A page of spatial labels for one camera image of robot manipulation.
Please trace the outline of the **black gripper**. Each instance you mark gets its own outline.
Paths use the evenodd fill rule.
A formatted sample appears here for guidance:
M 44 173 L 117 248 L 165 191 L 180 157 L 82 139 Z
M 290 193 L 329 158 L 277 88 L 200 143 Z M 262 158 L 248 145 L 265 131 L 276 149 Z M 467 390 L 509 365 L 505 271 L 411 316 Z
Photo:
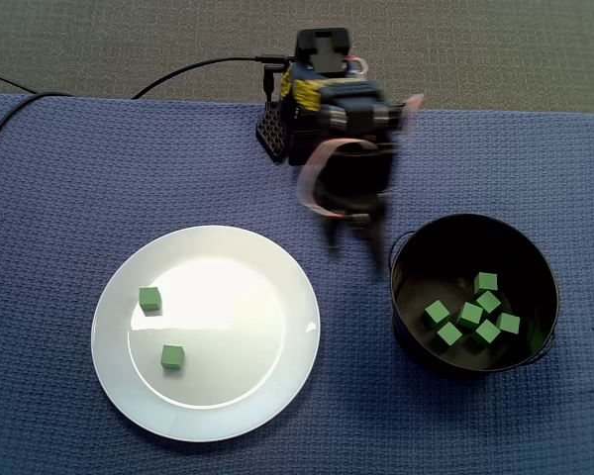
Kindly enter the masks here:
M 316 215 L 327 247 L 339 247 L 342 224 L 362 228 L 376 276 L 385 266 L 384 215 L 393 162 L 392 145 L 316 147 Z

